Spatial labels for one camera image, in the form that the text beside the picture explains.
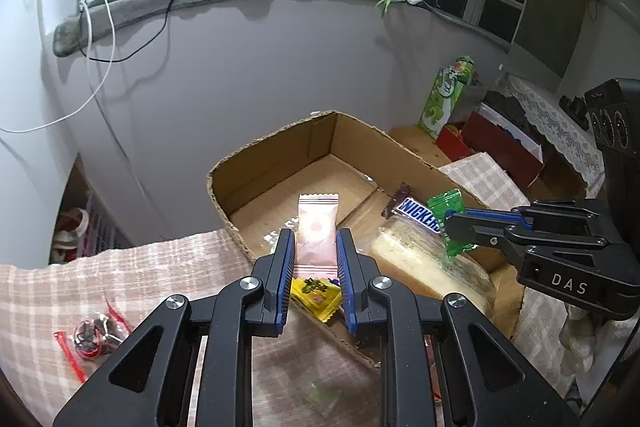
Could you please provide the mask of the green candy packet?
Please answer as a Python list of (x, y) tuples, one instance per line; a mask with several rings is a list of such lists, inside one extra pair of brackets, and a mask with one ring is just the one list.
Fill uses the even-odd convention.
[(465, 214), (462, 193), (458, 188), (435, 195), (426, 201), (427, 208), (433, 213), (445, 245), (449, 259), (475, 251), (476, 244), (462, 241), (454, 231), (457, 217)]

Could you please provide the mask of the bread loaf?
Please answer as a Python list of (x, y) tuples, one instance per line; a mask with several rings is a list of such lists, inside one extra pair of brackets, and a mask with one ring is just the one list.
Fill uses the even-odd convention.
[(494, 314), (496, 288), (475, 260), (449, 258), (439, 235), (404, 217), (391, 217), (371, 237), (367, 254), (378, 269), (416, 295), (442, 299), (450, 293), (469, 298), (486, 317)]

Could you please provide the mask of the Snickers bar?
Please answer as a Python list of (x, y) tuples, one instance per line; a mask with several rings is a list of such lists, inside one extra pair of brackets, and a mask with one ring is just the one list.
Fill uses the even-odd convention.
[(412, 187), (401, 183), (381, 212), (381, 216), (390, 219), (394, 216), (407, 218), (420, 227), (439, 235), (440, 226), (432, 210), (413, 197)]

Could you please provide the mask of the yellow candy packet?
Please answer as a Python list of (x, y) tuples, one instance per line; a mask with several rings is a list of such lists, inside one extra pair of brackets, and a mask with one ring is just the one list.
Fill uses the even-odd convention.
[(295, 277), (291, 297), (322, 323), (329, 321), (342, 305), (341, 288), (326, 279)]

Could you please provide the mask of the pink sachet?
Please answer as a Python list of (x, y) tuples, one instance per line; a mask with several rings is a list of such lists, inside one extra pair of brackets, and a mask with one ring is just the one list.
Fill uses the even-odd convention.
[(296, 277), (334, 277), (336, 218), (340, 196), (302, 194), (298, 199)]

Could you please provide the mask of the red wrapped chocolate cake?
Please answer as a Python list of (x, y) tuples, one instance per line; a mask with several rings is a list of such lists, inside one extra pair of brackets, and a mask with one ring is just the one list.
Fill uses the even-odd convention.
[(81, 384), (88, 381), (134, 330), (125, 315), (106, 296), (103, 296), (103, 301), (104, 310), (86, 315), (70, 334), (63, 331), (53, 333), (66, 363)]

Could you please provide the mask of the red box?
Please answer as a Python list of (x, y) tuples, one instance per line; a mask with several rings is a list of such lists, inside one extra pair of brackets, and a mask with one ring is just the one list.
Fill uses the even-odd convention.
[(446, 124), (435, 145), (451, 161), (487, 153), (519, 187), (532, 184), (544, 164), (506, 130), (472, 112), (464, 124)]

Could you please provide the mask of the white lace cloth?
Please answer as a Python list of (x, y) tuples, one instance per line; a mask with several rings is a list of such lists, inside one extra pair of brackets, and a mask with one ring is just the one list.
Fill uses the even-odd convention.
[(503, 95), (516, 98), (529, 124), (580, 174), (586, 184), (586, 196), (595, 198), (605, 181), (605, 172), (603, 156), (592, 135), (582, 130), (544, 88), (512, 74), (504, 75), (498, 88)]

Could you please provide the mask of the pink plaid tablecloth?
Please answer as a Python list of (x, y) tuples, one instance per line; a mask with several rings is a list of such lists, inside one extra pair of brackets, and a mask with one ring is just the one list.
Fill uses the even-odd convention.
[[(482, 248), (474, 258), (496, 286), (494, 320), (559, 393), (570, 377), (561, 372), (559, 333), (563, 303), (518, 286), (498, 253)], [(77, 323), (113, 306), (138, 325), (167, 296), (212, 295), (250, 271), (250, 262), (228, 232), (195, 234), (91, 258), (25, 270), (1, 269), (1, 368), (33, 421), (43, 426), (79, 388), (55, 341)], [(253, 351), (253, 410), (258, 426), (374, 426), (380, 381), (322, 333), (299, 309), (288, 314), (277, 339), (258, 339)]]

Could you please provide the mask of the green drink carton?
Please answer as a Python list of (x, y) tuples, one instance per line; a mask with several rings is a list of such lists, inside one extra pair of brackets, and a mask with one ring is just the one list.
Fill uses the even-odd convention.
[(439, 69), (419, 120), (419, 127), (431, 138), (437, 139), (448, 124), (462, 91), (472, 80), (474, 67), (472, 57), (462, 55)]

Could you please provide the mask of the long cardboard box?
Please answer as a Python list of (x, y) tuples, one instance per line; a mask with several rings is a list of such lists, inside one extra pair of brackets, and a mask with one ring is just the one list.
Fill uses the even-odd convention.
[[(478, 153), (445, 165), (439, 153), (436, 166), (416, 155), (396, 131), (382, 130), (340, 112), (326, 112), (289, 124), (228, 155), (209, 171), (208, 193), (224, 227), (251, 262), (270, 254), (281, 229), (297, 225), (300, 194), (338, 194), (336, 226), (352, 232), (358, 251), (369, 253), (370, 241), (384, 227), (382, 211), (401, 183), (412, 188), (412, 197), (426, 202), (432, 196), (458, 188), (468, 208), (510, 210), (528, 200), (514, 182), (486, 153)], [(460, 256), (464, 267), (480, 270), (491, 280), (487, 298), (466, 282), (446, 282), (437, 261), (426, 270), (409, 274), (391, 261), (376, 258), (383, 274), (408, 286), (416, 294), (442, 299), (451, 291), (470, 297), (500, 332), (513, 336), (524, 288), (515, 269), (493, 249), (480, 247)], [(378, 343), (367, 345), (348, 335), (343, 320), (321, 324), (310, 312), (306, 317), (320, 331), (364, 365), (380, 363)]]

